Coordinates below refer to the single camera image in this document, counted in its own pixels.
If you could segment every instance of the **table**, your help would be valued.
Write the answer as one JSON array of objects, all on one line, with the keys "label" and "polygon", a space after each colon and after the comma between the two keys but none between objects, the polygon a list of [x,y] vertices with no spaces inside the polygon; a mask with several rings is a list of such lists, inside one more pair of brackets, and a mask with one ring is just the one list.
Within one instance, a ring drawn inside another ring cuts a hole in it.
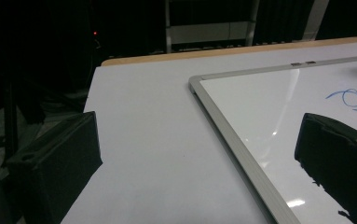
[{"label": "table", "polygon": [[352,56],[357,37],[104,62],[85,108],[97,114],[103,165],[62,223],[268,223],[188,79]]}]

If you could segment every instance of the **whiteboard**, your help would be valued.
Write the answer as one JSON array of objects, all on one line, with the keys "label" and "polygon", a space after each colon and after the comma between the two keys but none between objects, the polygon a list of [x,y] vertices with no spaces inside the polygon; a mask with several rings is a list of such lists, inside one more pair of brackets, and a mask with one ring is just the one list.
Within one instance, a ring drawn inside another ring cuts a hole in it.
[{"label": "whiteboard", "polygon": [[305,113],[357,130],[357,58],[192,77],[244,171],[280,223],[351,223],[295,160]]}]

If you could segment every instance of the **white surface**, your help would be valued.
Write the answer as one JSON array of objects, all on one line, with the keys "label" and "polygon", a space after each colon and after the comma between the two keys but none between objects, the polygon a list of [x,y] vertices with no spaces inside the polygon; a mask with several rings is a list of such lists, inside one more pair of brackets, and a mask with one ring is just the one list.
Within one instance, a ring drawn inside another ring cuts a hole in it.
[{"label": "white surface", "polygon": [[305,113],[357,129],[356,92],[327,98],[357,90],[357,62],[200,83],[301,223],[351,223],[338,214],[344,208],[313,183],[294,155]]},{"label": "white surface", "polygon": [[195,75],[357,56],[357,44],[99,67],[103,165],[62,223],[266,223],[202,114]]}]

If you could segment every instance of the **white table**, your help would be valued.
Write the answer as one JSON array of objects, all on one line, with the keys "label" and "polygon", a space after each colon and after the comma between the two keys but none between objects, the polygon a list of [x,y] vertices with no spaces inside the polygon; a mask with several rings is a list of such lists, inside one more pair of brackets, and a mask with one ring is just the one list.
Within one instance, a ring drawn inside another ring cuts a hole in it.
[{"label": "white table", "polygon": [[268,223],[187,81],[195,75],[357,56],[353,40],[98,67],[85,110],[97,114],[103,165],[62,223]]}]

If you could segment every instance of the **whiteboard frame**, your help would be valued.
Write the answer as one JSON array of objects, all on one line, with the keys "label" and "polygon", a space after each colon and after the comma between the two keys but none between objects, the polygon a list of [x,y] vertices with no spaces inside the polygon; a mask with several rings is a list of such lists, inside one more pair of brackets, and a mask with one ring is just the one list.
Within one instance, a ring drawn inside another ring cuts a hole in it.
[{"label": "whiteboard frame", "polygon": [[274,185],[266,176],[263,169],[259,166],[251,152],[240,140],[239,136],[227,122],[226,118],[216,106],[211,96],[206,92],[200,84],[202,80],[246,76],[258,73],[275,72],[281,70],[290,70],[295,68],[307,68],[314,66],[323,66],[337,63],[351,63],[357,62],[357,57],[341,58],[334,60],[325,60],[319,62],[304,62],[304,63],[291,63],[280,66],[264,67],[257,69],[241,70],[237,72],[210,74],[202,76],[194,76],[189,79],[189,89],[199,98],[199,101],[207,110],[212,122],[216,125],[231,151],[235,155],[240,166],[247,174],[249,180],[254,185],[257,193],[263,203],[266,205],[268,211],[273,216],[277,223],[298,224],[300,221],[295,216],[291,208],[288,207],[285,200],[280,193],[276,190]]}]

